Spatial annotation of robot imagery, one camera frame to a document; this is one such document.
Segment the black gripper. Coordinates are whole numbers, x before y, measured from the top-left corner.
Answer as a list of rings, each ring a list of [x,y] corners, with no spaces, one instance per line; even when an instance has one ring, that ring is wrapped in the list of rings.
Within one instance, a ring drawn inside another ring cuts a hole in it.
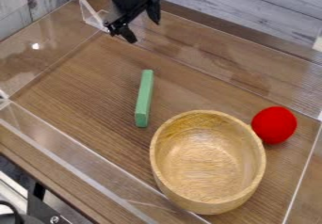
[[[161,0],[111,0],[113,5],[105,25],[110,35],[122,36],[130,43],[137,43],[138,38],[129,24],[146,11],[150,20],[159,24],[162,20]]]

